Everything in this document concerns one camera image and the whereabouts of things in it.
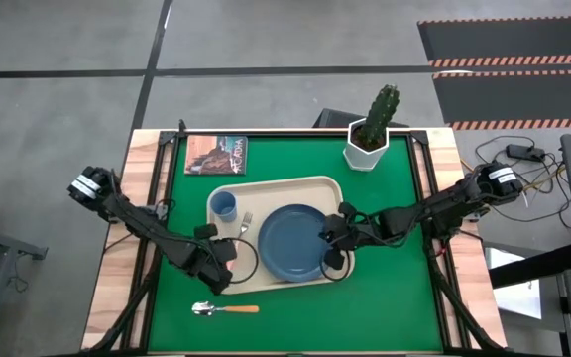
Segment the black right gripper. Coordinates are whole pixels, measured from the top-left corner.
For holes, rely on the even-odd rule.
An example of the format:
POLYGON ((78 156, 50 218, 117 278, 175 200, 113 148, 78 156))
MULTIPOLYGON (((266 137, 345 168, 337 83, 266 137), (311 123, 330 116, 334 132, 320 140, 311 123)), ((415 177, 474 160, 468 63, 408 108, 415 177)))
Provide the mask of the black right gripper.
POLYGON ((348 202, 339 204, 337 214, 324 217, 319 235, 329 247, 335 249, 381 245, 378 225, 348 202))

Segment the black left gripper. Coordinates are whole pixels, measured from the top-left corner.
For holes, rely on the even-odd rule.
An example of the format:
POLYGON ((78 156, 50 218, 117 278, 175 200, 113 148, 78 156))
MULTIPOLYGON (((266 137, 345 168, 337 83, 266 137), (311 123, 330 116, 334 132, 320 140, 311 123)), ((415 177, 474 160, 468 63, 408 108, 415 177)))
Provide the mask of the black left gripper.
POLYGON ((234 260, 234 242, 231 238, 217 238, 214 223, 197 226, 187 240, 195 247, 197 257, 192 270, 208 275, 204 282, 215 294, 220 295, 231 284, 232 272, 228 263, 234 260))

